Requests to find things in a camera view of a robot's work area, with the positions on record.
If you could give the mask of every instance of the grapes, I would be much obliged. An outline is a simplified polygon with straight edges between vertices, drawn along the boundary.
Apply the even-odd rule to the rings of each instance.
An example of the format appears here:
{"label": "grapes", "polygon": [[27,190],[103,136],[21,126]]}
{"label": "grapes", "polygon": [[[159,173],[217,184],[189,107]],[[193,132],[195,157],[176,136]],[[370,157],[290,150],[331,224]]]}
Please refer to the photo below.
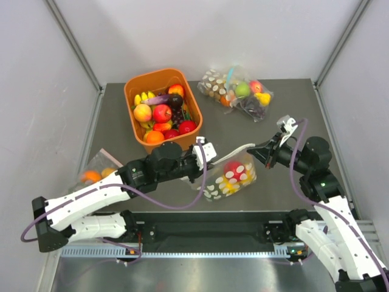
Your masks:
{"label": "grapes", "polygon": [[263,120],[266,115],[266,107],[262,106],[260,101],[255,96],[249,96],[245,99],[242,99],[242,101],[239,102],[236,107],[245,111],[255,120]]}

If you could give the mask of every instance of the polka dot bag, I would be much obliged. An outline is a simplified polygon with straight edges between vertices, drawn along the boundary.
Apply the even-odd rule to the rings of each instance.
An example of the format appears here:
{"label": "polka dot bag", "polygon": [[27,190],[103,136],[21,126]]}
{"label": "polka dot bag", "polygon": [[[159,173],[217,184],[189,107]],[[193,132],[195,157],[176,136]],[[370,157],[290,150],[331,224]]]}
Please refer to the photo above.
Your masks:
{"label": "polka dot bag", "polygon": [[[246,144],[213,163],[213,168],[207,173],[204,196],[208,201],[215,201],[239,192],[244,187],[256,181],[255,166],[252,155],[246,148],[255,144]],[[200,190],[202,176],[191,184],[192,188]]]}

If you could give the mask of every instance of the plastic bag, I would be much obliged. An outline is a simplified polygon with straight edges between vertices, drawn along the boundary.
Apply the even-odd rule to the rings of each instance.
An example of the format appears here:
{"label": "plastic bag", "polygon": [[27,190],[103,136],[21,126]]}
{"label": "plastic bag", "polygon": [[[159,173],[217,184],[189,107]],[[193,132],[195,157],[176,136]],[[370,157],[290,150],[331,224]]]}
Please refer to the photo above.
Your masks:
{"label": "plastic bag", "polygon": [[273,99],[273,93],[250,78],[241,66],[234,66],[227,72],[210,69],[198,83],[198,89],[224,106],[240,109],[256,122],[265,118]]}
{"label": "plastic bag", "polygon": [[[253,146],[255,144],[240,146],[213,164],[207,173],[203,192],[208,201],[228,197],[256,181],[253,157],[246,152],[246,148]],[[200,190],[201,183],[202,176],[190,185],[192,189]]]}
{"label": "plastic bag", "polygon": [[76,192],[97,183],[122,166],[123,164],[113,158],[107,151],[100,149],[78,175],[76,184],[68,190],[68,193]]}

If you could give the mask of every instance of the cable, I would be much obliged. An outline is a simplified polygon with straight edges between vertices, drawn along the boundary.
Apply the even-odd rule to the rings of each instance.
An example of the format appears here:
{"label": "cable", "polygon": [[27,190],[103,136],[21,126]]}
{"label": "cable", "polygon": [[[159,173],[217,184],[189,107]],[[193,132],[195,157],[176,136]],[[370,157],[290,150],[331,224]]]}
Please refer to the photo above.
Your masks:
{"label": "cable", "polygon": [[346,223],[346,225],[351,229],[351,231],[354,233],[354,235],[358,238],[358,240],[360,241],[360,244],[366,249],[366,252],[371,257],[373,262],[376,264],[376,266],[377,266],[377,268],[378,268],[378,270],[379,270],[379,272],[380,272],[380,274],[381,274],[381,276],[382,276],[382,278],[384,280],[386,290],[389,292],[389,280],[388,280],[388,277],[387,277],[384,269],[381,267],[380,263],[378,262],[378,259],[376,258],[374,253],[371,251],[370,247],[365,243],[365,241],[363,240],[361,235],[356,231],[356,229],[353,226],[350,225],[350,222],[341,213],[337,212],[336,210],[334,210],[334,209],[332,209],[332,208],[330,208],[328,206],[325,206],[323,204],[319,204],[319,203],[317,203],[315,201],[312,201],[312,200],[308,199],[302,193],[300,193],[300,191],[298,190],[298,188],[296,186],[296,183],[294,181],[294,162],[295,162],[295,159],[296,159],[298,147],[301,144],[301,141],[303,140],[303,136],[304,136],[306,128],[308,126],[308,120],[306,118],[304,118],[301,121],[295,123],[294,125],[298,125],[300,123],[304,123],[304,125],[303,125],[303,129],[301,130],[301,133],[300,133],[299,137],[297,138],[296,145],[293,148],[293,152],[292,152],[292,156],[291,156],[291,161],[290,161],[290,167],[289,167],[289,178],[291,179],[293,191],[305,203],[313,205],[313,206],[316,206],[316,207],[320,207],[320,208],[322,208],[324,210],[327,210],[327,211],[333,213],[335,216],[338,216],[338,218],[340,218],[344,223]]}
{"label": "cable", "polygon": [[[205,157],[204,148],[202,147],[200,139],[197,140],[197,145],[200,147],[200,152],[201,152],[202,160],[203,161],[207,161],[207,158]],[[203,168],[203,174],[202,175],[203,175],[202,183],[201,183],[201,188],[200,188],[200,191],[199,191],[198,195],[196,196],[196,198],[194,198],[194,200],[191,203],[189,203],[189,204],[187,204],[185,206],[181,206],[181,207],[174,207],[174,206],[165,205],[164,203],[158,202],[157,200],[149,197],[148,195],[138,191],[137,189],[135,189],[133,187],[127,186],[125,184],[105,184],[105,185],[100,186],[99,188],[100,189],[105,189],[105,188],[108,188],[108,187],[121,187],[123,189],[129,190],[130,192],[136,193],[138,196],[141,196],[142,198],[144,198],[144,199],[146,199],[146,200],[148,200],[148,201],[150,201],[150,202],[152,202],[152,203],[154,203],[154,204],[156,204],[156,205],[158,205],[160,207],[164,207],[166,209],[171,209],[171,210],[184,210],[184,209],[192,207],[194,204],[196,204],[197,201],[200,200],[200,197],[202,196],[202,193],[204,192],[205,184],[206,184],[206,180],[207,180],[207,166],[206,165]],[[94,193],[97,190],[98,190],[98,188],[95,188],[95,189],[92,189],[92,190],[88,190],[87,192],[82,193],[81,195],[77,196],[75,199],[79,200],[80,198],[83,198],[86,195]],[[68,200],[65,203],[62,203],[62,204],[58,205],[57,207],[54,207],[50,211],[47,211],[46,213],[43,213],[42,215],[38,216],[35,220],[33,220],[28,225],[28,227],[25,228],[25,230],[23,230],[23,232],[22,232],[22,234],[20,236],[20,240],[22,242],[34,242],[34,241],[36,241],[37,238],[26,238],[26,234],[30,231],[30,229],[34,225],[39,223],[39,221],[41,221],[43,218],[46,218],[48,215],[54,213],[55,211],[61,209],[64,206],[70,204],[71,202],[73,202],[73,200]]]}

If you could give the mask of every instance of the red apple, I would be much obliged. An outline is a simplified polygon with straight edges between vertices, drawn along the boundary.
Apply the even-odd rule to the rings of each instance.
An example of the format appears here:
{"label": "red apple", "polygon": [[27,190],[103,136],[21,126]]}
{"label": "red apple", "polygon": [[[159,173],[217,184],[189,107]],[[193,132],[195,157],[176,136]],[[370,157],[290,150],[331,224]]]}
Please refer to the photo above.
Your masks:
{"label": "red apple", "polygon": [[238,181],[247,179],[247,175],[244,172],[244,165],[239,161],[230,161],[224,166],[224,175],[229,180],[229,183],[234,184]]}
{"label": "red apple", "polygon": [[165,140],[180,136],[177,130],[168,130],[165,132]]}
{"label": "red apple", "polygon": [[197,125],[194,121],[185,120],[179,125],[178,132],[180,132],[180,134],[183,135],[183,134],[194,131],[196,128],[197,128]]}
{"label": "red apple", "polygon": [[185,89],[184,89],[184,87],[182,87],[181,84],[174,84],[174,85],[169,87],[168,93],[169,94],[176,93],[176,94],[179,94],[182,98],[184,98]]}
{"label": "red apple", "polygon": [[167,123],[171,119],[171,109],[167,105],[157,105],[153,111],[153,118],[157,123]]}

